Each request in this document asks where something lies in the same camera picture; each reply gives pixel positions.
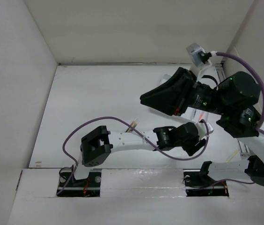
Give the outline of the black red pen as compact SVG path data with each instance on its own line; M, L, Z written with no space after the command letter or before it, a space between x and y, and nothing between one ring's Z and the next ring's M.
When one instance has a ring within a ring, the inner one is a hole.
M130 133L130 132L132 132L133 131L133 129L137 126L137 124L138 124L138 119L137 118L135 118L132 122L131 122L131 124L129 125L129 127L126 129L126 133Z

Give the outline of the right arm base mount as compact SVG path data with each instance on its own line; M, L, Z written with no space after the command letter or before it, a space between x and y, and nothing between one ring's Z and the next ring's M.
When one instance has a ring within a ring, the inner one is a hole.
M229 197L227 183L221 181L215 184L215 180L208 176L211 161L204 162L200 170L185 170L183 172L183 184L187 197Z

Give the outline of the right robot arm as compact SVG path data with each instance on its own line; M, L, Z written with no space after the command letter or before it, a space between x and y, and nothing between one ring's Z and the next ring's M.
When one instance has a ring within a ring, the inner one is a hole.
M179 67L165 83L142 94L140 103L169 116L180 116L189 107L220 115L217 125L254 152L244 173L264 186L264 130L258 128L261 115L254 107L260 92L261 86L243 71L211 88Z

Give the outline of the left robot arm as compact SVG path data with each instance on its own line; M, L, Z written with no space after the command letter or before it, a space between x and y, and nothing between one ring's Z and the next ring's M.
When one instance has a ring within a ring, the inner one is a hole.
M89 177L90 171L105 162L115 152L128 150L148 150L163 152L181 147L190 157L204 149L207 138L213 132L209 123L201 120L188 122L178 127L157 127L153 130L131 133L109 131L106 126L98 126L81 138L81 161L73 169L70 180L81 186Z

